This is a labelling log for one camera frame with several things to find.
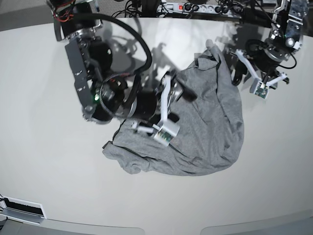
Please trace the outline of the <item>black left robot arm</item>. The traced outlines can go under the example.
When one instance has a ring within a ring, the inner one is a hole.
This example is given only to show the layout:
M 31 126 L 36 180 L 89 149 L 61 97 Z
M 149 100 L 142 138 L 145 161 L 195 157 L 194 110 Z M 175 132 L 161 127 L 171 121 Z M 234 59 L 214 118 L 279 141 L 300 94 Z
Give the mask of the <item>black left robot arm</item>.
M 277 71 L 278 67 L 291 70 L 291 67 L 282 66 L 282 62 L 302 47 L 302 28 L 304 19 L 309 12 L 308 0 L 278 0 L 269 13 L 256 0 L 250 2 L 253 15 L 267 23 L 270 28 L 269 35 L 264 41 L 250 39 L 246 42 L 245 51 L 253 68 L 261 73 L 260 82 L 268 86 L 270 82 L 276 83 L 278 79 L 288 82 L 288 78 Z

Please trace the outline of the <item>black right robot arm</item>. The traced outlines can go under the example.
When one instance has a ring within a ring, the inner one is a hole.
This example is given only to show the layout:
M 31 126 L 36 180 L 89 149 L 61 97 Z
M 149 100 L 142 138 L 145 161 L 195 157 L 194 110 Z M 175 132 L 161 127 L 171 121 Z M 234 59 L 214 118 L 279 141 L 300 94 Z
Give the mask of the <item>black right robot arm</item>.
M 56 40 L 66 41 L 67 58 L 74 76 L 74 86 L 87 121 L 107 124 L 112 119 L 133 120 L 152 126 L 161 109 L 172 121 L 170 106 L 181 97 L 194 101 L 196 94 L 183 86 L 173 71 L 166 73 L 152 91 L 142 86 L 142 75 L 153 62 L 152 53 L 131 26 L 109 15 L 93 12 L 88 0 L 49 0 Z M 113 49 L 96 34 L 104 22 L 118 25 L 140 44 L 146 59 L 138 68 L 114 72 Z

